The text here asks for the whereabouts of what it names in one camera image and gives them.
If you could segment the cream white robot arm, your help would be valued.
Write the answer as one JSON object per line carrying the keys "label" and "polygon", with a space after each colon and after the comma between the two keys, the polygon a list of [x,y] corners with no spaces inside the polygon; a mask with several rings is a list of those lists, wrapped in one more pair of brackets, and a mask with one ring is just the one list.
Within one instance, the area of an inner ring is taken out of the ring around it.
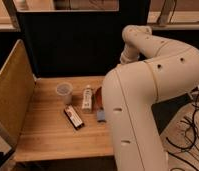
{"label": "cream white robot arm", "polygon": [[168,171],[151,106],[199,84],[199,50],[154,36],[148,26],[124,28],[121,64],[102,84],[102,103],[118,171]]}

